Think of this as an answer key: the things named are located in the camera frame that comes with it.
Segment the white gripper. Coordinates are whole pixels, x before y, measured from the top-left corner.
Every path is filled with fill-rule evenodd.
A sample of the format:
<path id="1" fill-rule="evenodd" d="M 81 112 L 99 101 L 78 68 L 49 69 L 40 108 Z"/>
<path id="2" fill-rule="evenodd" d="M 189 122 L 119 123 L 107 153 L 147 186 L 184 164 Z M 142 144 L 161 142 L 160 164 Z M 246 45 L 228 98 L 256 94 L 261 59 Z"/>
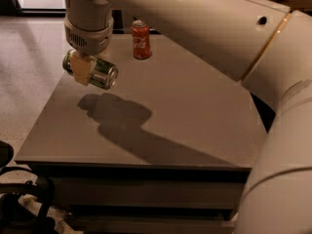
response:
<path id="1" fill-rule="evenodd" d="M 113 31 L 113 19 L 108 21 L 108 26 L 98 31 L 80 29 L 64 20 L 65 36 L 67 43 L 77 51 L 70 56 L 70 65 L 76 82 L 87 86 L 96 66 L 96 58 L 107 48 Z"/>

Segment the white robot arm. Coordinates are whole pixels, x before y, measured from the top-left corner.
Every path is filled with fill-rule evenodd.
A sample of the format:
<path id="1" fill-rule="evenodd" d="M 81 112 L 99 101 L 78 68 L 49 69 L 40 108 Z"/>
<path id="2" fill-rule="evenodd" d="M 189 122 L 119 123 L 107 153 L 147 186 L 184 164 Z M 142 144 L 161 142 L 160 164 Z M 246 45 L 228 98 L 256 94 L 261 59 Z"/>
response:
<path id="1" fill-rule="evenodd" d="M 67 42 L 101 53 L 120 8 L 207 62 L 276 113 L 235 234 L 312 234 L 311 18 L 267 0 L 65 0 Z"/>

